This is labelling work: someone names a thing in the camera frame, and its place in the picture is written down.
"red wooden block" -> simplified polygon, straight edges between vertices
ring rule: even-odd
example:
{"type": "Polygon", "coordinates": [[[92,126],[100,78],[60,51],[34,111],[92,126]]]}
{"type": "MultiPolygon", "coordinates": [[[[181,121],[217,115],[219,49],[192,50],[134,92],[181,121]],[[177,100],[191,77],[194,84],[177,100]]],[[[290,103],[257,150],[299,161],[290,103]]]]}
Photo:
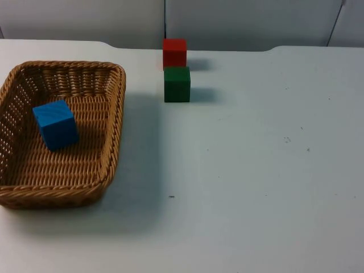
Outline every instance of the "red wooden block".
{"type": "Polygon", "coordinates": [[[163,40],[163,69],[165,67],[185,67],[187,63],[187,43],[185,39],[163,40]]]}

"green cube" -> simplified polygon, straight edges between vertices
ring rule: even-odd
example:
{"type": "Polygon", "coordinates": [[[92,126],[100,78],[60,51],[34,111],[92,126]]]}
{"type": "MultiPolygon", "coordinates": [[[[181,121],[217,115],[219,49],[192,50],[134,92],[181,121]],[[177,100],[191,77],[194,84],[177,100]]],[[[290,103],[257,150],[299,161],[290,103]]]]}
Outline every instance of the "green cube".
{"type": "Polygon", "coordinates": [[[189,102],[189,67],[165,67],[164,102],[189,102]]]}

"wooden block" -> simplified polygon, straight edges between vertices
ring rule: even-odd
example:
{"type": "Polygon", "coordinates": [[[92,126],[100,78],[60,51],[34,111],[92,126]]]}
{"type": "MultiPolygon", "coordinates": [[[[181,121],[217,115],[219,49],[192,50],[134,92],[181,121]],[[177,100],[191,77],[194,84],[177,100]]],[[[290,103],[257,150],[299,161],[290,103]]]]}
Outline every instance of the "wooden block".
{"type": "Polygon", "coordinates": [[[164,102],[189,102],[191,77],[189,67],[166,67],[164,102]]]}
{"type": "Polygon", "coordinates": [[[34,107],[33,114],[49,150],[55,151],[78,142],[75,118],[65,101],[34,107]]]}
{"type": "Polygon", "coordinates": [[[163,69],[185,67],[187,64],[187,43],[184,39],[163,40],[163,69]]]}

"white table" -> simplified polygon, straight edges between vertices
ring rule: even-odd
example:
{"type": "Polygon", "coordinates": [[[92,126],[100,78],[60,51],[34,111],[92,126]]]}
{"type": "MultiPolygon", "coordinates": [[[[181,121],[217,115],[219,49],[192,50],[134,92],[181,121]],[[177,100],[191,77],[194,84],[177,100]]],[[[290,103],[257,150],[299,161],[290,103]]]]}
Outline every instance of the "white table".
{"type": "Polygon", "coordinates": [[[127,74],[104,199],[1,208],[0,272],[364,272],[364,49],[191,51],[189,104],[163,102],[161,51],[0,40],[0,60],[1,82],[27,60],[127,74]]]}

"blue wooden block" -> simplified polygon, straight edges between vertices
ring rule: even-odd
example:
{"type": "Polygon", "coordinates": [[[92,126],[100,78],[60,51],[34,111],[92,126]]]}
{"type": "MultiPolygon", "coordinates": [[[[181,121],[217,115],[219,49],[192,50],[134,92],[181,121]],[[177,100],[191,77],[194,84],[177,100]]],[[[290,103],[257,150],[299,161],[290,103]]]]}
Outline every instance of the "blue wooden block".
{"type": "Polygon", "coordinates": [[[40,134],[51,151],[78,141],[75,118],[63,100],[33,108],[40,134]]]}

